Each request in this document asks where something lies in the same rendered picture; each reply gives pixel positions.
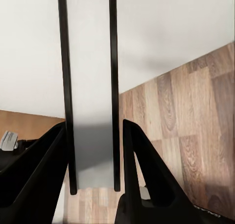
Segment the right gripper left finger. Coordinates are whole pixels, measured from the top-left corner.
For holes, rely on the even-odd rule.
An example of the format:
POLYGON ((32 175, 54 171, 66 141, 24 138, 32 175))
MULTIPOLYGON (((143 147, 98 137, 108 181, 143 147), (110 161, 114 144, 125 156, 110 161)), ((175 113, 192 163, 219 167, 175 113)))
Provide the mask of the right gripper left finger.
POLYGON ((52 224, 67 167, 64 121, 0 172, 0 224, 52 224))

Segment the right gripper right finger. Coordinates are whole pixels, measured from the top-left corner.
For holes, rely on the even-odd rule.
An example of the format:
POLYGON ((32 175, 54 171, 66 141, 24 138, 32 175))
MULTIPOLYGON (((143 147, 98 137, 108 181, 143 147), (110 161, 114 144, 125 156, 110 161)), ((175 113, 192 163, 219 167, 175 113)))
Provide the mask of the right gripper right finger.
POLYGON ((141 127, 123 119, 126 224, 205 224, 141 127), (153 207, 142 205, 134 152, 153 207))

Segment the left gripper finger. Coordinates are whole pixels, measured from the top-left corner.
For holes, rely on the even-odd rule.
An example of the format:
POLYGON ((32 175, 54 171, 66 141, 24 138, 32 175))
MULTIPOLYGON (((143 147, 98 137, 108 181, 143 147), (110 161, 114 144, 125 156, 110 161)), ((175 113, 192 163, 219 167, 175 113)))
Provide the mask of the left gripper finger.
POLYGON ((33 143, 35 143, 38 139, 30 139, 30 140, 23 140, 23 144, 25 144, 26 148, 29 148, 33 143))

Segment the hardback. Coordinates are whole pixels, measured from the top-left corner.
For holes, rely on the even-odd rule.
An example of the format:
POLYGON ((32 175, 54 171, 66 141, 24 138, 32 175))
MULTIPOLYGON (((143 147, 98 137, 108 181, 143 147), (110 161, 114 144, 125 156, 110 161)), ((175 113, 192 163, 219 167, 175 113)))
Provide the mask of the hardback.
POLYGON ((117 0, 58 0, 70 195, 120 192, 117 0))

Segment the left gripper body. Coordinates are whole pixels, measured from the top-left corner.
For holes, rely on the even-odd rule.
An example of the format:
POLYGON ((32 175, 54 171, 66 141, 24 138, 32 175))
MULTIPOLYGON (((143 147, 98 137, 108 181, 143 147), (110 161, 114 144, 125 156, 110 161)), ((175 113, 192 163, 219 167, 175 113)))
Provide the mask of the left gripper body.
POLYGON ((23 139, 17 140, 18 147, 12 150, 2 150, 0 148, 0 172, 6 168, 13 160, 19 157, 24 151, 26 151, 23 139))

